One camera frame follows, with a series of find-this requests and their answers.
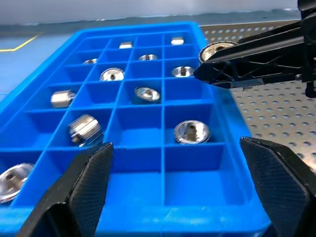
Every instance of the black textured surface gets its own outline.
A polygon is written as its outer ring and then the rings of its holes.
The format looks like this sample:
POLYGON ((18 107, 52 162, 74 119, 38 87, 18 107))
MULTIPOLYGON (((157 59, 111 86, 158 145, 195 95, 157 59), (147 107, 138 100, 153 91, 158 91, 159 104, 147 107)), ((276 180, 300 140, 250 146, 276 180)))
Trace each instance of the black textured surface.
POLYGON ((311 208, 307 189, 272 150, 245 139, 241 147, 257 194, 279 236, 306 236, 302 228, 311 208))
POLYGON ((94 146, 45 192, 17 237, 93 237, 105 204, 113 146, 94 146))
POLYGON ((93 237, 105 204, 112 151, 98 150, 87 164, 70 198, 69 205, 83 237, 93 237))

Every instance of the yellow line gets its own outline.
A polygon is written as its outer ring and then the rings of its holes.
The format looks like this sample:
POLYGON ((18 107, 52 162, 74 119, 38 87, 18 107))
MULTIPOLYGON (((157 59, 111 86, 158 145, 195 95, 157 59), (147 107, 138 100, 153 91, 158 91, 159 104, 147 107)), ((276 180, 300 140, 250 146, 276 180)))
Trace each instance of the yellow line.
POLYGON ((36 39, 38 36, 40 36, 42 33, 30 38, 29 40, 25 41, 24 43, 20 44, 16 48, 8 48, 8 49, 0 49, 0 52, 14 52, 17 51, 18 49, 22 48, 23 46, 27 45, 29 42, 32 40, 36 39))

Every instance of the blue plastic tray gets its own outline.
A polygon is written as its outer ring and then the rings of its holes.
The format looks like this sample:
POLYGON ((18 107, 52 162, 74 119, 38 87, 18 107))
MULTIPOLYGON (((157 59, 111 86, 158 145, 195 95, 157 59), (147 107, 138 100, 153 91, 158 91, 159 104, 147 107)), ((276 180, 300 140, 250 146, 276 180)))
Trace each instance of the blue plastic tray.
POLYGON ((97 236, 228 233, 251 236, 269 222, 239 148, 249 131, 228 91, 194 78, 172 76, 178 66, 199 66, 205 39, 195 23, 84 30, 74 34, 0 104, 0 172, 22 162, 35 168, 17 198, 0 206, 0 233, 19 230, 42 194, 85 147, 74 145, 68 124, 83 114, 114 142, 115 162, 97 236), (182 36, 183 45, 171 45, 182 36), (123 41, 134 47, 119 49, 123 41), (154 61, 138 61, 152 53, 154 61), (82 62, 98 58, 95 65, 82 62), (100 82, 107 68, 123 81, 100 82), (160 104, 133 105, 134 88, 151 87, 160 104), (54 109, 57 90, 77 92, 70 107, 54 109), (177 144, 173 129, 196 119, 209 142, 177 144))

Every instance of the tray compartment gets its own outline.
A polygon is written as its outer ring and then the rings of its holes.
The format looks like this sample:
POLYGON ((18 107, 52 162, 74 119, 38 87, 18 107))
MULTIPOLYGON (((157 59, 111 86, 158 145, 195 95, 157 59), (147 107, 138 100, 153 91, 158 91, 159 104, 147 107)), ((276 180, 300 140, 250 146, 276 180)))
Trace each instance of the tray compartment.
POLYGON ((164 57, 166 59, 198 57, 198 53, 194 44, 183 44, 176 47, 172 45, 164 48, 164 57))
POLYGON ((87 38, 77 48, 78 51, 82 50, 102 50, 105 49, 111 38, 107 37, 95 37, 87 38))
POLYGON ((243 192, 233 187, 238 186, 234 170, 225 169, 230 157, 223 145, 167 147, 164 152, 165 205, 244 204, 243 192))
POLYGON ((111 112, 111 109, 73 109, 69 111, 58 126, 57 132, 50 143, 50 147, 78 147, 77 144, 71 141, 68 125, 84 114, 91 115, 98 120, 104 135, 110 120, 111 112))
MULTIPOLYGON (((91 74, 89 75, 88 81, 100 81, 100 75, 109 68, 119 68, 125 72, 124 80, 126 79, 127 71, 126 71, 126 63, 102 63, 96 64, 93 68, 91 74)), ((102 83, 112 83, 114 81, 101 81, 102 83)))
POLYGON ((123 147, 161 146, 161 106, 116 109, 106 141, 123 147))
POLYGON ((168 104, 204 103, 212 99, 208 88, 197 79, 169 79, 164 84, 165 101, 168 104))
POLYGON ((81 64, 81 65, 89 65, 83 64, 85 61, 89 59, 97 58, 99 60, 102 50, 91 50, 91 51, 81 51, 75 52, 72 56, 67 60, 67 64, 81 64))
POLYGON ((66 66, 59 68, 49 79, 49 83, 78 83, 87 78, 92 65, 66 66))
POLYGON ((0 147, 43 150, 64 113, 55 110, 17 114, 0 132, 0 147))
POLYGON ((125 48, 125 49, 116 49, 116 50, 105 50, 99 63, 112 63, 112 62, 127 62, 129 60, 129 57, 132 53, 131 48, 125 48))
POLYGON ((147 79, 162 77, 162 62, 159 60, 132 62, 126 79, 147 79))
POLYGON ((123 88, 120 92, 118 98, 119 106, 133 106, 133 101, 135 98, 135 88, 144 86, 149 87, 157 91, 162 97, 162 81, 161 80, 127 80, 123 84, 123 88))
POLYGON ((13 205, 35 206, 47 189, 70 167, 72 160, 80 152, 80 149, 46 151, 38 161, 13 205))
POLYGON ((208 143, 224 142, 224 135, 215 109, 212 104, 191 104, 166 106, 164 111, 164 142, 165 144, 179 144, 174 139, 174 128, 185 120, 198 120, 205 123, 211 137, 208 143))
POLYGON ((123 42, 132 42, 132 46, 135 47, 137 44, 137 36, 130 35, 130 36, 119 36, 119 37, 113 37, 108 45, 108 49, 119 49, 119 50, 128 50, 128 48, 119 48, 120 44, 123 42))
POLYGON ((193 70, 198 69, 199 63, 196 58, 186 58, 186 59, 169 59, 164 62, 164 76, 166 78, 173 79, 188 79, 194 78, 193 75, 187 78, 177 78, 172 74, 172 70, 177 67, 191 67, 193 70))
POLYGON ((150 34, 139 36, 137 39, 137 47, 153 47, 162 46, 162 35, 161 34, 150 34))
POLYGON ((192 33, 189 31, 175 31, 175 32, 169 32, 164 35, 164 45, 170 45, 173 47, 178 47, 181 45, 172 45, 171 41, 173 37, 182 37, 184 40, 184 44, 190 44, 194 43, 192 39, 192 33))
POLYGON ((86 83, 76 96, 73 107, 105 108, 113 107, 121 81, 110 83, 86 83))
POLYGON ((31 98, 29 103, 26 105, 27 110, 59 110, 65 108, 54 109, 50 103, 50 98, 53 93, 61 90, 71 90, 77 96, 77 93, 81 87, 81 84, 61 84, 61 85, 49 85, 47 87, 41 88, 35 96, 31 98))
POLYGON ((146 48, 136 48, 134 49, 132 60, 138 61, 138 59, 146 54, 153 54, 157 56, 157 59, 162 59, 162 48, 161 47, 146 47, 146 48))
POLYGON ((162 205, 161 148, 114 150, 106 205, 162 205))

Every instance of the metal part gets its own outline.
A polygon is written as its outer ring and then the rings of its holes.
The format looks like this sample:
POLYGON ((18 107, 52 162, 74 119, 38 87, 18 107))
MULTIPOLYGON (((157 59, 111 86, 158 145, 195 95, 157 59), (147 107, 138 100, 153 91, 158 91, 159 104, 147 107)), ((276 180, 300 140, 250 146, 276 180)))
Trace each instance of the metal part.
POLYGON ((135 90, 134 104, 159 103, 160 94, 148 87, 137 87, 135 90))
POLYGON ((177 67, 172 70, 172 74, 176 78, 187 78, 189 76, 192 76, 193 72, 194 70, 191 67, 177 67))
POLYGON ((96 64, 97 61, 98 61, 97 58, 88 59, 88 60, 84 61, 83 64, 96 64))
POLYGON ((171 44, 172 45, 182 45, 184 44, 184 40, 183 40, 183 37, 173 37, 171 39, 171 44))
POLYGON ((30 163, 18 164, 0 175, 0 203, 15 199, 31 173, 33 166, 30 163))
POLYGON ((109 68, 100 75, 100 81, 123 80, 125 72, 120 68, 109 68))
POLYGON ((235 42, 229 42, 229 41, 211 43, 201 50, 201 52, 199 53, 199 60, 200 62, 204 63, 207 59, 213 56, 217 51, 223 48, 234 46, 235 44, 236 44, 235 42))
POLYGON ((75 96, 71 90, 56 91, 50 97, 50 103, 54 108, 65 108, 71 104, 75 96))
POLYGON ((154 54, 145 54, 143 56, 139 57, 139 61, 150 61, 150 60, 155 60, 157 59, 157 56, 154 54))
POLYGON ((91 115, 82 115, 68 127, 72 142, 80 147, 95 145, 103 140, 101 125, 91 115))
POLYGON ((119 45, 119 48, 132 48, 133 42, 122 42, 119 45))
POLYGON ((187 120, 175 127, 174 138, 179 143, 197 144, 207 142, 210 138, 210 131, 203 122, 187 120))

